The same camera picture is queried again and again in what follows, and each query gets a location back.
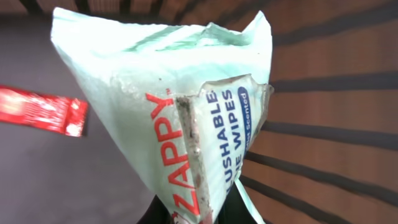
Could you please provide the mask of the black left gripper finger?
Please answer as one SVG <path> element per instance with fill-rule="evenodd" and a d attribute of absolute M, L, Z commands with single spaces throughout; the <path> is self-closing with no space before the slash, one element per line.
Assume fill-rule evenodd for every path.
<path fill-rule="evenodd" d="M 166 207 L 155 196 L 146 213 L 137 224 L 172 224 L 172 217 Z M 233 184 L 223 207 L 220 210 L 216 223 L 219 224 L 257 224 L 249 213 L 236 184 Z"/>

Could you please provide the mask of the mint wet wipes packet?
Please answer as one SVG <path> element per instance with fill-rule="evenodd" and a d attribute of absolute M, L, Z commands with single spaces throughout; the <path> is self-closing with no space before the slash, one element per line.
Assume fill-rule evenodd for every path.
<path fill-rule="evenodd" d="M 216 223 L 267 118 L 271 27 L 126 24 L 53 10 L 51 41 L 173 223 Z"/>

